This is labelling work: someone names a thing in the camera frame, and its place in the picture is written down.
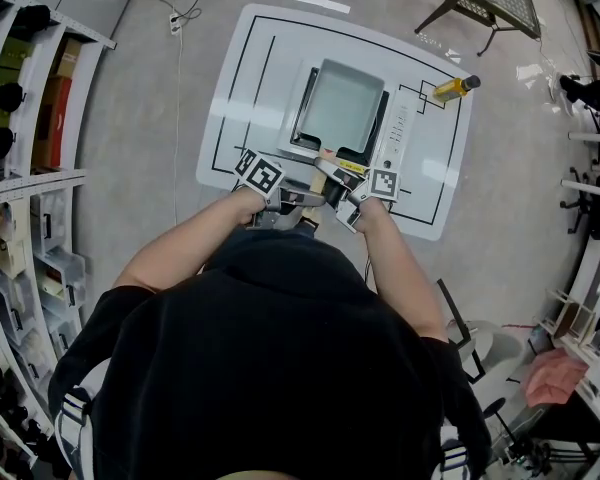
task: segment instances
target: concrete floor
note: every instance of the concrete floor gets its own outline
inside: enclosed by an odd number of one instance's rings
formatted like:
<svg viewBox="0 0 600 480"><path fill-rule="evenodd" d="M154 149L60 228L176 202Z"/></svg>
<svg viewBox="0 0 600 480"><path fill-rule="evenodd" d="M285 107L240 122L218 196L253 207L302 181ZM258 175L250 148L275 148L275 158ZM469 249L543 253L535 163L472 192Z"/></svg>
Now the concrete floor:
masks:
<svg viewBox="0 0 600 480"><path fill-rule="evenodd" d="M199 19L184 29L177 206L180 220L222 195L195 179L207 112L242 7L263 3L352 21L450 58L480 76L467 147L442 238L406 236L432 281L445 280L467 319L531 324L545 289L562 287L581 237L567 235L574 214L560 210L570 165L588 165L586 148L567 141L584 115L569 118L549 102L554 67L584 73L584 38L571 0L534 0L541 44L522 33L498 34L484 57L475 53L489 29L449 13L419 36L414 28L442 0L334 0L349 15L288 0L201 0ZM193 0L177 0L185 10ZM131 256L173 225L173 164L179 41L169 7L131 0L104 55L80 140L76 249L88 258L93 303ZM342 248L359 269L366 251L326 212L320 237Z"/></svg>

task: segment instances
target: hand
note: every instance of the hand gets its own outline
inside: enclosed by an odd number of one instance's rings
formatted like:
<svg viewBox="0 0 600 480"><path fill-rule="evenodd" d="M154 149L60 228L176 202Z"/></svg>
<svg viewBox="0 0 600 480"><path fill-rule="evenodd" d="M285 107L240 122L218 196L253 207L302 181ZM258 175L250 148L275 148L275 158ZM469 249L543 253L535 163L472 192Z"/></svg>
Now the hand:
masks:
<svg viewBox="0 0 600 480"><path fill-rule="evenodd" d="M236 210L238 224L249 224L254 214L265 207L264 197L249 187L241 187L228 197Z"/></svg>
<svg viewBox="0 0 600 480"><path fill-rule="evenodd" d="M367 233L375 227L375 224L384 217L387 217L389 212L384 206L384 203L377 197L370 197L360 203L360 218L354 224L354 228L361 233Z"/></svg>

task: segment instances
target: spray bottle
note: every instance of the spray bottle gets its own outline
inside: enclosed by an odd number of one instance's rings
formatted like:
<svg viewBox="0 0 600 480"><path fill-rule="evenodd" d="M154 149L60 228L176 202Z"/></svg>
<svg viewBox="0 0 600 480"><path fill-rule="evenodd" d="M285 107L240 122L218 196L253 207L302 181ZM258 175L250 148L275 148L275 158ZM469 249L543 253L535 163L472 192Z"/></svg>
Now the spray bottle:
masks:
<svg viewBox="0 0 600 480"><path fill-rule="evenodd" d="M461 78L454 78L453 80L449 80L436 87L433 90L433 97L438 101L445 103L449 100L466 96L471 89L480 87L480 84L480 79L476 75L471 75L464 80Z"/></svg>

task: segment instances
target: tray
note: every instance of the tray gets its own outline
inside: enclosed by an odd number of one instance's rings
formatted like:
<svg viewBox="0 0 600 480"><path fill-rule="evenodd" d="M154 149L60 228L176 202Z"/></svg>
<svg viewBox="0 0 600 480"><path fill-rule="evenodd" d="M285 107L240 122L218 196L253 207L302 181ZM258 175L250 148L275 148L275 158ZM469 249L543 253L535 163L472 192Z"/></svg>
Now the tray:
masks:
<svg viewBox="0 0 600 480"><path fill-rule="evenodd" d="M325 59L318 73L300 133L315 137L331 151L362 153L378 112L384 82L357 69Z"/></svg>

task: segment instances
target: black chair leg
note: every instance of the black chair leg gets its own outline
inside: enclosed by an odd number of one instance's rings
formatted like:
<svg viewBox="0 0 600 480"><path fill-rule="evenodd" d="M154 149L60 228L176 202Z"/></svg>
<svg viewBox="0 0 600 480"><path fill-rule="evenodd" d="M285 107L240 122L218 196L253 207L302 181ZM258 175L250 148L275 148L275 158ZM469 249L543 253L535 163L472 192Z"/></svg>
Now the black chair leg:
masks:
<svg viewBox="0 0 600 480"><path fill-rule="evenodd" d="M491 35L489 36L489 40L487 41L487 46L484 47L484 50L478 52L478 57L482 57L484 52L486 52L489 49L489 46L491 46L491 42L493 41L493 38L495 37L497 31L497 28L491 29Z"/></svg>
<svg viewBox="0 0 600 480"><path fill-rule="evenodd" d="M567 230L568 234L573 235L578 231L578 228L580 227L580 221L582 220L582 215L583 215L583 213L581 211L579 211L578 216L576 217L576 223L574 224L574 226L572 228L569 228Z"/></svg>
<svg viewBox="0 0 600 480"><path fill-rule="evenodd" d="M578 206L580 206L580 201L575 201L573 203L560 201L560 208L562 208L563 210L571 210L572 208L577 208Z"/></svg>
<svg viewBox="0 0 600 480"><path fill-rule="evenodd" d="M426 27L430 23L432 23L435 20L437 20L440 16L444 16L445 14L447 14L450 10L452 10L454 8L455 5L456 5L456 1L455 0L445 0L440 7L438 7L435 11L433 11L433 13L431 14L431 16L429 16L426 20L424 20L418 26L418 28L415 30L415 33L419 34L420 31L424 27Z"/></svg>
<svg viewBox="0 0 600 480"><path fill-rule="evenodd" d="M575 167L570 167L569 172L573 175L577 183L589 183L589 175L586 172L582 173L582 181L580 181L580 175ZM565 210L570 210L572 208L578 208L578 215L576 216L576 222L572 228L567 230L567 233L573 235L578 231L580 227L580 221L582 220L583 215L587 215L589 213L589 205L590 201L587 197L587 194L581 190L578 191L578 200L573 203L567 203L566 201L560 201L560 208Z"/></svg>

